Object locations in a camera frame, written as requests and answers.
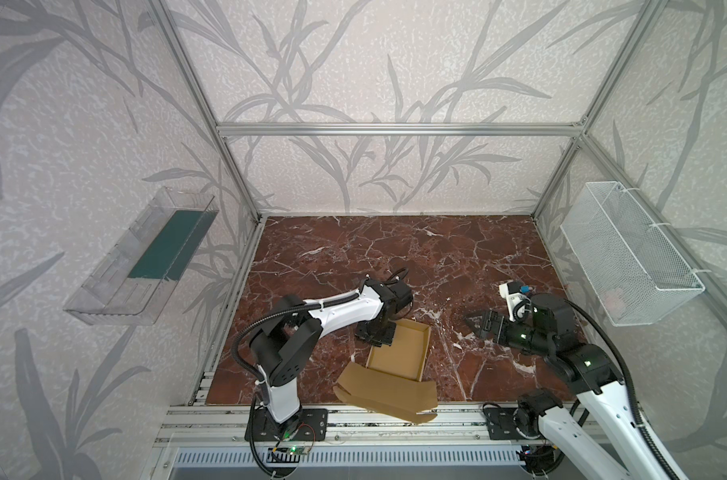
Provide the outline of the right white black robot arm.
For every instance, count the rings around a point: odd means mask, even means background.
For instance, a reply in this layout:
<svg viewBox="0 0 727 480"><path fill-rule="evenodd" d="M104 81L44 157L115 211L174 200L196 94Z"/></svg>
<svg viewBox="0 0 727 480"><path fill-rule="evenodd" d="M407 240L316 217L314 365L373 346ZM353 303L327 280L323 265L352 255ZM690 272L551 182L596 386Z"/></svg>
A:
<svg viewBox="0 0 727 480"><path fill-rule="evenodd" d="M521 452L525 470L545 478L568 459L587 479L683 479L685 472L641 412L627 362L611 340L603 346L575 334L577 318L597 322L571 300L548 293L505 294L509 312L483 309L463 320L477 338L539 356L575 396L583 418L593 418L615 453L609 454L581 420L551 392L519 397L513 423L521 436L545 440L547 452Z"/></svg>

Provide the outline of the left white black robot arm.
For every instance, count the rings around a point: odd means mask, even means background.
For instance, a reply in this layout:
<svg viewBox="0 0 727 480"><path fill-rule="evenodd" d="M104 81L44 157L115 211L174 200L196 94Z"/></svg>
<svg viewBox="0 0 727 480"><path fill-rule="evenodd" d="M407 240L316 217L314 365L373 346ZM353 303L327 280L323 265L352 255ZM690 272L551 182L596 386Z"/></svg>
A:
<svg viewBox="0 0 727 480"><path fill-rule="evenodd" d="M255 378L270 419L284 427L299 420L297 377L321 338L353 325L357 339L389 346L397 314L411 304L413 290L405 283L403 269L385 281L367 277L357 288L327 298L287 295L237 334L230 354Z"/></svg>

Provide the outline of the brown cardboard box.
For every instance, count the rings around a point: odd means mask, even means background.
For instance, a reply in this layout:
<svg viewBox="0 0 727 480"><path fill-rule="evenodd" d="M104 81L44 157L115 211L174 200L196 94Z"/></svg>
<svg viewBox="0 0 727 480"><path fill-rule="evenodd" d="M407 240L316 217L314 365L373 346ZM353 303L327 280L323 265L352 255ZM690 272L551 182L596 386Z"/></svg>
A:
<svg viewBox="0 0 727 480"><path fill-rule="evenodd" d="M395 322L391 345L373 347L367 363L351 362L333 392L342 403L415 425L437 418L437 384L423 380L431 326L409 319Z"/></svg>

